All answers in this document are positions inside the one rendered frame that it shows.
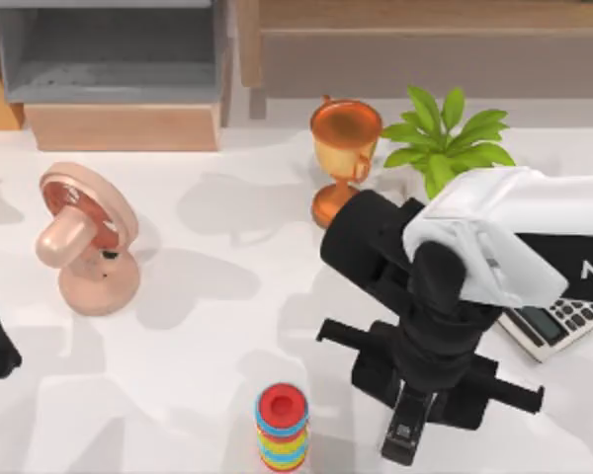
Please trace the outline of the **beige calculator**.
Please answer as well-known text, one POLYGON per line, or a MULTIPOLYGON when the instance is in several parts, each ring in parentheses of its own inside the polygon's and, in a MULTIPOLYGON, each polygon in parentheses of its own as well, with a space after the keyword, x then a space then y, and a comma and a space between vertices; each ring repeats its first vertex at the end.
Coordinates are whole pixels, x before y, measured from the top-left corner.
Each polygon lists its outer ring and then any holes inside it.
POLYGON ((593 332, 593 302, 563 298, 547 308, 508 308, 498 324, 543 363, 593 332))

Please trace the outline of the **stack of coloured rings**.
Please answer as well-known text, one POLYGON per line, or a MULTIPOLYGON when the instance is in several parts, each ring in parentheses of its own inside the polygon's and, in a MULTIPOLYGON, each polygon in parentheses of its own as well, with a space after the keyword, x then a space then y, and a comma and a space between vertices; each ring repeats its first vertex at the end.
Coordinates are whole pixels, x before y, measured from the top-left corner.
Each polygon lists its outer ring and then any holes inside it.
POLYGON ((296 386, 280 382, 265 388, 255 403, 258 452, 271 470, 297 470, 309 450, 309 410, 296 386))

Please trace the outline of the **green leafy plant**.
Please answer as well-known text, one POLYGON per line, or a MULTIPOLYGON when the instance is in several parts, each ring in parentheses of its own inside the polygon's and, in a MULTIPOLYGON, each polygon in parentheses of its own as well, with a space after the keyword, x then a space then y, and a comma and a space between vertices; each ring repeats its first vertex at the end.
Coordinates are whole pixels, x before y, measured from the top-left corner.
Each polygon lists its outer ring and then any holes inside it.
POLYGON ((381 133, 400 145, 383 165, 388 169, 409 166, 420 173, 429 199, 465 172, 515 164, 500 145, 502 132, 509 128, 504 122, 507 112, 485 109, 464 119, 466 96, 459 87, 451 89, 441 104, 414 85, 407 87, 407 95, 413 109, 381 133))

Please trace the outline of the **copper trophy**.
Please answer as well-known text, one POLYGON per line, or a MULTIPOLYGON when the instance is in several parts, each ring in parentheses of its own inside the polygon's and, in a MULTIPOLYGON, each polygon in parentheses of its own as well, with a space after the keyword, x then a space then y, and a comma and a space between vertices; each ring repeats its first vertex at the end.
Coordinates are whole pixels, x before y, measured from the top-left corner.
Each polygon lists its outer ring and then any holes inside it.
POLYGON ((334 180, 315 194, 311 204, 314 221, 326 228, 369 176, 383 125, 372 106, 324 95, 309 126, 318 165, 334 180))

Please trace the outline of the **wooden open shelf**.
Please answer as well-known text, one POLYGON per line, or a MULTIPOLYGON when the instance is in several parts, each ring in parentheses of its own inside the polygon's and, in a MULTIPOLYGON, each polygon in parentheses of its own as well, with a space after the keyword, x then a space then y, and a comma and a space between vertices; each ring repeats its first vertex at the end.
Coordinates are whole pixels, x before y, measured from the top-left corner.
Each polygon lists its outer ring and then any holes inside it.
POLYGON ((232 0, 241 111, 285 125, 324 95, 391 118, 461 87, 519 126, 593 127, 593 0, 232 0))

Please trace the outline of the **pink desk fan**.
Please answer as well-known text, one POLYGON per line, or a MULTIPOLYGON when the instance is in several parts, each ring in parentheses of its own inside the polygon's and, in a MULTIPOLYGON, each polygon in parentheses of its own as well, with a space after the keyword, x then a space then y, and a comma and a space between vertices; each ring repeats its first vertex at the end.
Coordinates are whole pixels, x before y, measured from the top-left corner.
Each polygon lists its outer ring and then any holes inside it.
POLYGON ((67 305, 86 316, 105 316, 125 306, 140 284, 129 251, 137 238, 136 214, 124 195, 97 172, 73 162, 52 164, 40 178, 52 222, 40 234, 36 254, 59 270, 67 305))

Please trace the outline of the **pale wooden drawer front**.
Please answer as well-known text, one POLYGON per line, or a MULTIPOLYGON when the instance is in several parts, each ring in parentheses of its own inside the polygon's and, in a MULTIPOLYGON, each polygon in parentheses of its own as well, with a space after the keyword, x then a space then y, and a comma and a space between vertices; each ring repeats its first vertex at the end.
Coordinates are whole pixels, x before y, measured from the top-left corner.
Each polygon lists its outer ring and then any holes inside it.
POLYGON ((222 105, 27 104, 42 151, 216 151, 222 105))

